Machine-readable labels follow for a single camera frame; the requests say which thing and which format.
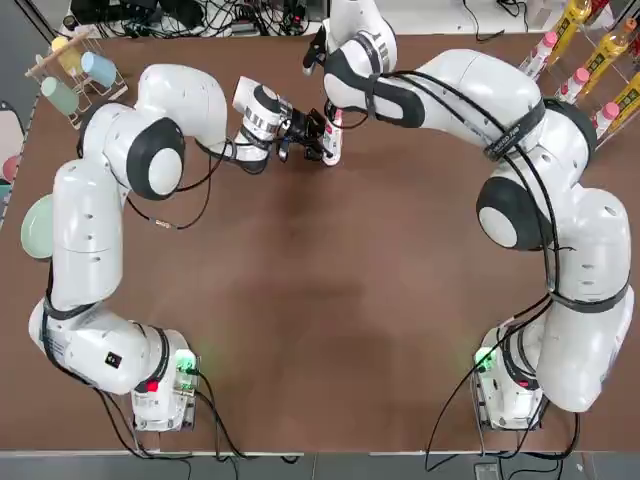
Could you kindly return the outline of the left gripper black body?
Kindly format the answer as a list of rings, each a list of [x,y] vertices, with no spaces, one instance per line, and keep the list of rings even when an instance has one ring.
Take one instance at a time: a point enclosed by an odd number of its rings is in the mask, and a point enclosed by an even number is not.
[[[311,138],[308,135],[308,116],[292,106],[280,107],[279,145],[299,144],[308,146]]]

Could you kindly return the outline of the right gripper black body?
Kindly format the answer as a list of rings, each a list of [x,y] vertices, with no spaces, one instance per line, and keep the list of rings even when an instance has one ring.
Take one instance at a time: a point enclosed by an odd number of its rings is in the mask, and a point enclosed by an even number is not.
[[[302,60],[303,73],[306,76],[311,76],[318,65],[324,65],[326,47],[326,29],[324,27],[320,27],[314,38],[311,40],[308,50]]]

